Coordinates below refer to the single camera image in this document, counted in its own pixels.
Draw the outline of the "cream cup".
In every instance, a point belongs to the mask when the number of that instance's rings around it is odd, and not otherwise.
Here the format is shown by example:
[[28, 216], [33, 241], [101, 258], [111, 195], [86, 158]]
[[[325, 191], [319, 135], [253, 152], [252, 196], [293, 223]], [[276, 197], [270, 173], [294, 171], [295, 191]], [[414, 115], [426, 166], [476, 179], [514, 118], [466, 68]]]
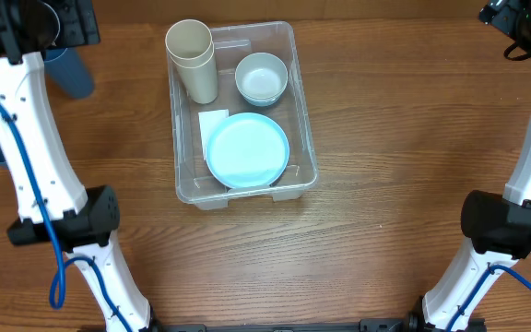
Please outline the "cream cup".
[[195, 19], [174, 23], [165, 36], [165, 46], [176, 62], [184, 66], [198, 66], [210, 57], [213, 45], [209, 27]]
[[218, 71], [213, 44], [208, 47], [207, 53], [206, 61], [197, 66], [181, 65], [176, 61], [174, 55], [170, 55], [188, 95], [199, 104], [208, 104], [218, 96]]

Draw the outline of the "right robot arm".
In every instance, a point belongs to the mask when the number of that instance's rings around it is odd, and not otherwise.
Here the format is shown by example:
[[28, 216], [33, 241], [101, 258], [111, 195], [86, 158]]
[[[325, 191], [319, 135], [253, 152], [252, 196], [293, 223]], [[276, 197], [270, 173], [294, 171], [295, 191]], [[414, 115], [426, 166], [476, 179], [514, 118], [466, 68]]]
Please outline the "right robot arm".
[[[512, 39], [506, 59], [531, 58], [531, 1], [489, 1], [479, 20]], [[513, 51], [521, 49], [515, 56]], [[507, 273], [531, 291], [513, 266], [531, 253], [531, 115], [513, 174], [497, 195], [470, 192], [461, 211], [465, 236], [437, 284], [423, 295], [401, 325], [404, 331], [483, 331], [471, 315], [493, 284]]]

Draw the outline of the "light blue plate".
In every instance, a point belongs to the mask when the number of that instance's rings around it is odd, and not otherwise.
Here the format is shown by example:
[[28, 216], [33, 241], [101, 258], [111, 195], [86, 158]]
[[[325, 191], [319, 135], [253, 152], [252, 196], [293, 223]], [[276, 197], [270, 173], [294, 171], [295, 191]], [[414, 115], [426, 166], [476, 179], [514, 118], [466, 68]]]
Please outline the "light blue plate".
[[281, 126], [260, 113], [223, 120], [206, 145], [206, 165], [231, 189], [269, 186], [289, 162], [289, 140]]

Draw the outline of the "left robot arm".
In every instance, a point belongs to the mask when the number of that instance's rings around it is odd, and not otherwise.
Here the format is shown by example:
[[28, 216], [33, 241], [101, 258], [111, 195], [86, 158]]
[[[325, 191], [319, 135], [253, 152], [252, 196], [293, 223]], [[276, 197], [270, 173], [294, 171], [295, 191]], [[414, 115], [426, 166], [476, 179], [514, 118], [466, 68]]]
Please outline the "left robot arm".
[[110, 186], [86, 188], [77, 178], [53, 119], [43, 54], [97, 44], [89, 1], [0, 0], [0, 149], [11, 173], [18, 218], [7, 231], [15, 245], [50, 243], [57, 271], [50, 305], [64, 305], [66, 271], [76, 266], [109, 331], [159, 331], [120, 248], [120, 210]]

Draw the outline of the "light blue bowl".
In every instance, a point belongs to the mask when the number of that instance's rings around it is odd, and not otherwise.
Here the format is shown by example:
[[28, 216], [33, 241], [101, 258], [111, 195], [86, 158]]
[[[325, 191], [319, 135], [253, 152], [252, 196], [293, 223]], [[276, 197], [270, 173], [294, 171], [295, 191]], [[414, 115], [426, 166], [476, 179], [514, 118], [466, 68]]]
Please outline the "light blue bowl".
[[258, 99], [258, 98], [253, 98], [253, 97], [250, 97], [250, 96], [243, 95], [243, 98], [247, 102], [252, 104], [253, 106], [256, 106], [256, 107], [269, 107], [271, 105], [274, 105], [279, 100], [280, 96], [275, 96], [275, 97], [272, 97], [272, 98], [269, 98], [269, 99]]

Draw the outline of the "grey bowl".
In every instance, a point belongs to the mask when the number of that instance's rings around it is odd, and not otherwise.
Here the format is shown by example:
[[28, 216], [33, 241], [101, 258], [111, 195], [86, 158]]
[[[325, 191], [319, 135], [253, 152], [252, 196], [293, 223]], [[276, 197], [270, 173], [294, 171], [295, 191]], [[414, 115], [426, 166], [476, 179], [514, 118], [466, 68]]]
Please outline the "grey bowl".
[[286, 89], [288, 81], [286, 65], [271, 53], [247, 55], [235, 69], [237, 90], [246, 100], [277, 100]]

